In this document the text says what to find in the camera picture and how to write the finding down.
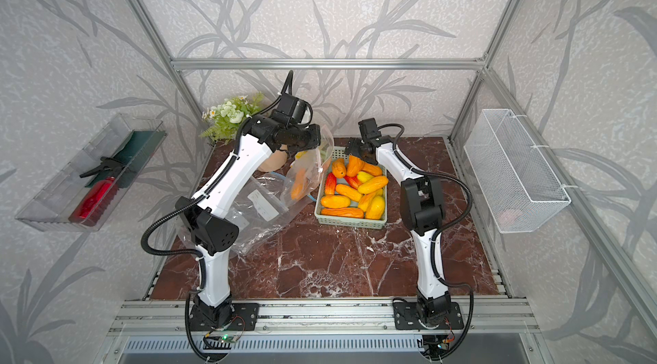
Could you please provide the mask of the clear zip-top bag pink zipper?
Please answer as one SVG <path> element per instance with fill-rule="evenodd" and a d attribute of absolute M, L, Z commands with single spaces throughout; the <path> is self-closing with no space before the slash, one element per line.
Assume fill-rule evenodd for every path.
<path fill-rule="evenodd" d="M 330 128 L 322 124 L 319 146 L 297 153 L 287 172 L 280 197 L 285 206 L 292 206 L 319 186 L 329 172 L 334 147 Z"/>

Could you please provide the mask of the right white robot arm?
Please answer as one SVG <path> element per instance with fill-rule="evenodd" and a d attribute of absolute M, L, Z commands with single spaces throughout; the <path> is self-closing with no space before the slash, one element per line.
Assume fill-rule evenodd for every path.
<path fill-rule="evenodd" d="M 436 328 L 453 312 L 449 290 L 469 286 L 446 281 L 440 245 L 441 234 L 470 215 L 472 192 L 455 176 L 414 165 L 399 147 L 402 125 L 379 125 L 374 118 L 368 118 L 359 122 L 359 131 L 359 138 L 347 144 L 347 152 L 367 164 L 382 165 L 400 185 L 400 216 L 412 234 L 417 255 L 417 317 L 424 326 Z M 465 195 L 465 209 L 450 221 L 446 220 L 444 182 L 457 184 Z"/>

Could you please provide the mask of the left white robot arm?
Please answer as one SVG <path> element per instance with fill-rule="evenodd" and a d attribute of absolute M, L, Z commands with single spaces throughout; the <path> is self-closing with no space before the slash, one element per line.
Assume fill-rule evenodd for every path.
<path fill-rule="evenodd" d="M 175 217 L 181 217 L 191 233 L 193 247 L 183 249 L 198 261 L 200 289 L 189 297 L 197 313 L 212 328 L 227 326 L 234 317 L 229 287 L 229 251 L 239 227 L 227 216 L 235 198 L 258 167 L 275 153 L 292 157 L 319 147 L 319 125 L 305 120 L 311 105 L 292 93 L 294 75 L 287 74 L 275 101 L 248 117 L 238 128 L 234 149 L 220 168 L 192 197 L 181 197 L 171 213 L 153 222 L 140 239 L 147 254 L 173 256 L 175 251 L 149 244 L 153 232 Z"/>

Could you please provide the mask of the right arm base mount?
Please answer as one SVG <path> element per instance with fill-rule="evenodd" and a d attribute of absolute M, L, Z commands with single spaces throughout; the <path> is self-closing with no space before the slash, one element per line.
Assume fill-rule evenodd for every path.
<path fill-rule="evenodd" d="M 395 297 L 392 307 L 396 330 L 448 331 L 465 328 L 460 305 L 447 296 L 431 300 L 420 297 L 417 302 Z"/>

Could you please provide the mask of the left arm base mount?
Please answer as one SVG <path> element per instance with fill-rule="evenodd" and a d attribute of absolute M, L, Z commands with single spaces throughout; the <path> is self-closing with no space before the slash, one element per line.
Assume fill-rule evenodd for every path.
<path fill-rule="evenodd" d="M 188 319 L 190 331 L 254 331 L 260 305 L 256 302 L 227 301 L 211 307 L 195 300 Z"/>

